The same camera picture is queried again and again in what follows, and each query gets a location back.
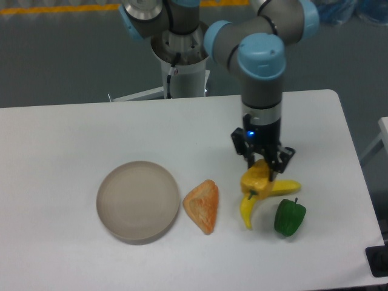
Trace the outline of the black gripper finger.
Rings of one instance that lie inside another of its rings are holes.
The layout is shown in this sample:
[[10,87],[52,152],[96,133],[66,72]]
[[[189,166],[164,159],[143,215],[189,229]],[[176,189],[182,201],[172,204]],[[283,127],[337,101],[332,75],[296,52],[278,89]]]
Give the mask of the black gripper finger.
[[282,145],[269,147],[266,153],[266,162],[269,166],[269,181],[274,181],[277,174],[283,173],[288,163],[295,155],[295,149]]
[[236,128],[231,138],[235,147],[236,153],[242,156],[247,163],[247,168],[251,168],[255,163],[255,132],[253,130],[244,130],[240,127]]

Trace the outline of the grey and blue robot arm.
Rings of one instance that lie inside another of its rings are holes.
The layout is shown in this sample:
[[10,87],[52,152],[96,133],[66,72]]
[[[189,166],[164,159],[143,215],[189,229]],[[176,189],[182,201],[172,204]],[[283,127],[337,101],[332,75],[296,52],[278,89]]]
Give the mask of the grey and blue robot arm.
[[252,19],[240,24],[199,18],[199,1],[122,1],[119,13],[133,39],[150,38],[160,60],[167,99],[204,96],[208,59],[241,86],[242,127],[231,137],[237,154],[253,166],[261,155],[273,181],[295,151],[280,141],[285,47],[319,28],[311,1],[252,1]]

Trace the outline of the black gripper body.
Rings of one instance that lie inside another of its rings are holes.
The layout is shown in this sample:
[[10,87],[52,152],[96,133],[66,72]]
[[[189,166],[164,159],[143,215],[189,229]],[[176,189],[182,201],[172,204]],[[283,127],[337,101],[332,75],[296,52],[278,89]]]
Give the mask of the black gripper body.
[[253,159],[253,154],[257,153],[262,155],[266,161],[276,161],[280,145],[281,118],[271,124],[256,125],[253,123],[253,117],[245,114],[242,124],[247,145],[245,159]]

